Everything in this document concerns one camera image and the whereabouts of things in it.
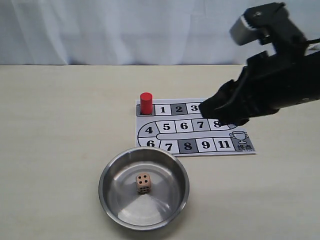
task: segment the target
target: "bowl rim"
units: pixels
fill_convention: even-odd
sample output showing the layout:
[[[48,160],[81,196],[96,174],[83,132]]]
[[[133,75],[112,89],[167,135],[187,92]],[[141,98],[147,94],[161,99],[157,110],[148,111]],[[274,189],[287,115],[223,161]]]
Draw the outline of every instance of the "bowl rim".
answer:
[[[117,159],[119,159],[120,157],[122,157],[123,155],[129,153],[129,152],[133,152],[133,151],[139,151],[139,150],[153,150],[153,151],[158,151],[158,152],[162,152],[163,154],[166,154],[168,156],[171,157],[171,159],[173,161],[176,162],[176,164],[178,164],[178,166],[180,167],[182,173],[183,173],[183,177],[185,179],[185,192],[184,192],[184,196],[183,199],[179,205],[179,207],[177,208],[177,210],[167,219],[158,222],[156,224],[152,224],[152,225],[146,225],[146,226],[139,226],[139,225],[134,225],[134,224],[130,224],[127,223],[121,219],[119,219],[117,216],[115,216],[111,210],[108,208],[107,204],[105,203],[105,198],[104,198],[104,194],[103,194],[103,181],[104,178],[106,176],[106,174],[108,173],[108,170],[110,169],[110,167],[117,161]],[[185,167],[182,165],[182,163],[178,160],[177,157],[175,157],[174,155],[172,155],[171,153],[169,153],[168,151],[165,151],[161,148],[157,148],[157,147],[152,147],[152,146],[137,146],[137,147],[133,147],[133,148],[129,148],[121,153],[119,153],[118,155],[116,155],[107,165],[106,167],[103,169],[102,174],[100,176],[100,180],[99,180],[99,186],[98,186],[98,195],[99,195],[99,200],[100,203],[102,205],[103,210],[105,211],[105,213],[117,224],[131,229],[131,230],[137,230],[137,231],[150,231],[150,230],[155,230],[155,229],[159,229],[162,228],[164,226],[166,226],[167,224],[169,224],[173,219],[175,219],[180,212],[185,208],[188,198],[189,198],[189,194],[190,194],[190,182],[189,182],[189,177],[188,177],[188,173],[185,169]]]

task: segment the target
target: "white curtain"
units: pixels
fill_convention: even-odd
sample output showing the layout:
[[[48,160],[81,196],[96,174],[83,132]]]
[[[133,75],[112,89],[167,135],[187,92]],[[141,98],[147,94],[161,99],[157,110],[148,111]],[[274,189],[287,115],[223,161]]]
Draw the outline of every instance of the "white curtain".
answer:
[[[0,0],[0,64],[243,64],[272,46],[237,46],[237,18],[266,0]],[[320,0],[287,0],[320,37]]]

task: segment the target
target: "trophy icon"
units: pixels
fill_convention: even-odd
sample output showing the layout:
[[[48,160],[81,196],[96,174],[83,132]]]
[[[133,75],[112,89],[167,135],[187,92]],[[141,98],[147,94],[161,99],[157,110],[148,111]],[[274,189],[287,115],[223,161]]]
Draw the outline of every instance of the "trophy icon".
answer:
[[[244,140],[248,137],[248,134],[244,131],[233,131],[229,135],[231,138],[239,140],[239,142],[238,142],[239,144],[246,144],[247,143]]]

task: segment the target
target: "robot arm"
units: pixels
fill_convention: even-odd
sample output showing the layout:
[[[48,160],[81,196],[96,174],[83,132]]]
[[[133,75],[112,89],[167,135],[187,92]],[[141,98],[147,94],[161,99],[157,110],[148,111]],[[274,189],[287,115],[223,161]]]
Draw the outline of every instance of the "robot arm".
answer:
[[[320,99],[320,51],[305,55],[320,39],[308,41],[284,3],[248,8],[230,33],[238,45],[272,43],[276,54],[264,51],[248,58],[237,81],[226,82],[199,105],[204,118],[242,126],[249,118]]]

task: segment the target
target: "dice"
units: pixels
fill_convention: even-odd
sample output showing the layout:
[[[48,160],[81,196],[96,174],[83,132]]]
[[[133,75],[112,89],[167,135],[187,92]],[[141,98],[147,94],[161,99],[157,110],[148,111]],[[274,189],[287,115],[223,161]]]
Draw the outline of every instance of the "dice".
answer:
[[[139,193],[145,194],[151,190],[151,180],[148,173],[142,172],[135,178],[136,189]]]

